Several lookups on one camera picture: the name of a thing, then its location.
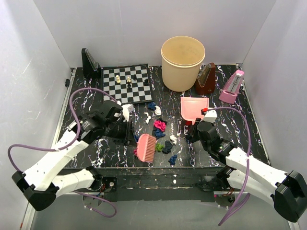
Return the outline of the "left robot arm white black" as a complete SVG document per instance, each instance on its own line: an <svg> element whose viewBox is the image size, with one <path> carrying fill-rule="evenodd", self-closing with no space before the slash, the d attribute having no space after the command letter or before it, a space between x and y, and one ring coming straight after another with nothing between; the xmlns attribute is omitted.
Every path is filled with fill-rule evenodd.
<svg viewBox="0 0 307 230"><path fill-rule="evenodd" d="M137 146L132 122L132 104L119 105L112 100L102 103L99 110L78 116L55 145L25 172L17 171L12 179L36 211L49 207L57 197L78 189L96 192L103 186L103 176L93 166L78 172L59 172L78 153L96 140L107 137L117 145Z"/></svg>

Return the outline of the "pink dustpan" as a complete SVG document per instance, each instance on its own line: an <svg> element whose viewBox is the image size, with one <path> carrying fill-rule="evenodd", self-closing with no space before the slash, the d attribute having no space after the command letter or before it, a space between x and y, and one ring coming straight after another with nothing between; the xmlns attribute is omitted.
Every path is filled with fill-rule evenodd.
<svg viewBox="0 0 307 230"><path fill-rule="evenodd" d="M180 114L182 118L190 125L193 125L197 118L204 118L204 115L201 113L201 111L202 109L209 107L209 98L181 97L180 105Z"/></svg>

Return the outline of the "pink hand brush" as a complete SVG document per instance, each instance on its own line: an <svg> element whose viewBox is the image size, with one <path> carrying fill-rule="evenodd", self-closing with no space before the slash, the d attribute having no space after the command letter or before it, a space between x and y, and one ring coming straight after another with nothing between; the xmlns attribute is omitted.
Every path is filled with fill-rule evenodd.
<svg viewBox="0 0 307 230"><path fill-rule="evenodd" d="M149 134L139 136L134 156L141 162L152 163L155 154L156 138Z"/></svg>

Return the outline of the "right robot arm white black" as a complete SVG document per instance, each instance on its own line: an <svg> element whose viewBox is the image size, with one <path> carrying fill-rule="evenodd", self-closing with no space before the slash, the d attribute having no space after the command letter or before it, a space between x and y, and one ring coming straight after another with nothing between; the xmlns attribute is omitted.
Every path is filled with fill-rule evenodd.
<svg viewBox="0 0 307 230"><path fill-rule="evenodd" d="M307 183L297 171L275 169L221 138L213 123L197 118L187 139L201 142L204 150L225 165L217 178L218 187L243 189L270 205L284 219L297 222L307 209Z"/></svg>

